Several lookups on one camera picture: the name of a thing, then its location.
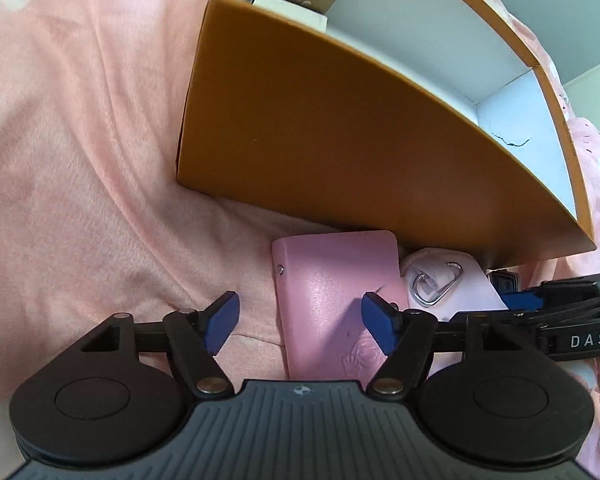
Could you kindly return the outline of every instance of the pink blanket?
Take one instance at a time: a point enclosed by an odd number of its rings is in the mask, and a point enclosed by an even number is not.
[[[236,290],[240,323],[218,360],[237,385],[285,377],[270,243],[329,229],[177,185],[206,1],[0,0],[0,478],[21,460],[10,393],[113,312],[156,320]],[[487,1],[561,94],[533,34]],[[600,136],[570,124],[600,245]],[[600,249],[529,274],[598,270]]]

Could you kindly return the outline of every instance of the silver carabiner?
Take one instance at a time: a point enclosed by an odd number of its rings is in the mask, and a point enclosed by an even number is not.
[[[427,275],[424,272],[421,272],[413,279],[413,283],[411,283],[411,291],[413,292],[413,297],[415,298],[415,300],[422,306],[426,308],[434,306],[437,302],[444,298],[445,294],[451,290],[451,287],[453,287],[460,280],[460,276],[462,276],[462,267],[460,266],[460,264],[456,264],[455,262],[447,262],[446,264],[453,269],[457,269],[458,275],[456,275],[454,279],[452,279],[444,287],[442,287],[438,291],[438,293],[432,298],[432,300],[425,300],[418,292],[418,284],[422,280],[424,280],[427,277]]]

